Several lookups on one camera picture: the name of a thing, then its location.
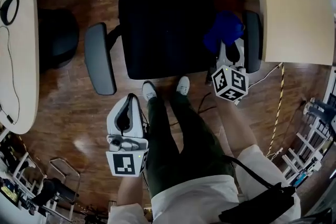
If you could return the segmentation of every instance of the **chair armrest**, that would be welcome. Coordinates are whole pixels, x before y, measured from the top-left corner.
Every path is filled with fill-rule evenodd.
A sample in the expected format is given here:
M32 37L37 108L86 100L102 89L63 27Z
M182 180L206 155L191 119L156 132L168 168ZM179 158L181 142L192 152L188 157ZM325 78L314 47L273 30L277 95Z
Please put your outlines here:
M111 64L110 50L106 44L106 24L91 26L85 34L85 64L92 85L100 95L113 95L117 91Z
M257 13L245 10L243 12L244 30L244 67L246 73L260 69L263 44L263 29Z

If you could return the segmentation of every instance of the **person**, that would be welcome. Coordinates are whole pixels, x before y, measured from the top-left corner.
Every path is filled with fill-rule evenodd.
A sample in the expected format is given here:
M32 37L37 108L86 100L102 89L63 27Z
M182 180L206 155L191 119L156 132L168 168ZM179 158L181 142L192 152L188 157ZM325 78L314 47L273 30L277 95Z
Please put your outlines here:
M330 126L331 121L336 116L336 109L333 106L323 103L320 100L316 100L315 98L311 98L310 102L307 102L304 107L304 115L312 114L316 117L319 117L321 121L327 126Z
M183 132L183 150L179 154L171 136L163 100L155 87L145 82L143 96L149 111L149 153L146 176L151 195L153 222L157 224L219 222L218 215L239 204L235 185L236 175L246 199L252 199L266 188L232 163L224 163L219 140L192 108L187 94L188 77L182 77L170 103ZM266 157L248 123L236 106L216 98L227 141L233 154L271 184L281 182L288 186L281 171ZM142 177L124 177L112 206L109 224L145 224L143 215ZM286 223L300 218L300 200L294 194L295 204L275 223Z

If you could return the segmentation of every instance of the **blue cloth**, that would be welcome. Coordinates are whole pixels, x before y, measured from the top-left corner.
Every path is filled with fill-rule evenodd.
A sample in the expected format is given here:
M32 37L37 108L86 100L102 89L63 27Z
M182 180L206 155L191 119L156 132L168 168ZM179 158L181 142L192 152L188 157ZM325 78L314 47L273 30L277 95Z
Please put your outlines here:
M203 43L213 54L219 54L220 43L227 46L232 45L235 40L244 33L244 25L233 13L224 10L217 13L214 25L208 33L204 35Z

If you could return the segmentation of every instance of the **black strap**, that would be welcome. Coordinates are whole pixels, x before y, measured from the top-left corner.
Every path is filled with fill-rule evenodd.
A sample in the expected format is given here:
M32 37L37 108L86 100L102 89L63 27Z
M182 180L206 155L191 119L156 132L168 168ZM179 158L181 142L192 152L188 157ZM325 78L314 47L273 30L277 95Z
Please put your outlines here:
M256 181L258 181L260 184L264 185L266 188L273 187L272 184L268 183L266 180L258 176L255 172L253 172L250 168L246 167L244 164L242 164L239 160L232 158L230 156L222 155L222 158L225 161L230 161L238 164L240 167L242 167L251 177L253 177Z

